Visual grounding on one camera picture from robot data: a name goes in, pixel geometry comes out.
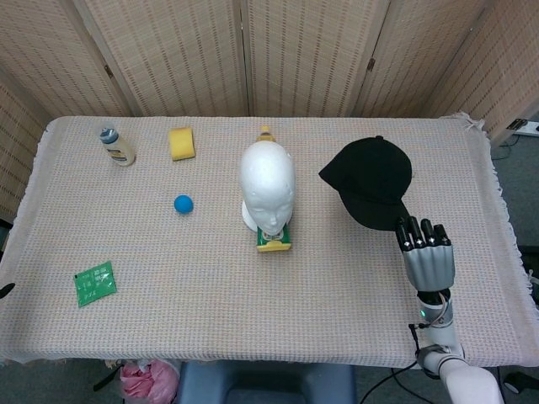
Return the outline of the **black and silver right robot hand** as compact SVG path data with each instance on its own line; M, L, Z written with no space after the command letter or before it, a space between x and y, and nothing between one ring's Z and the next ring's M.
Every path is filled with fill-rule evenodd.
M438 292L454 285L453 246L442 224L421 222L414 216L399 218L395 234L408 280L418 292Z

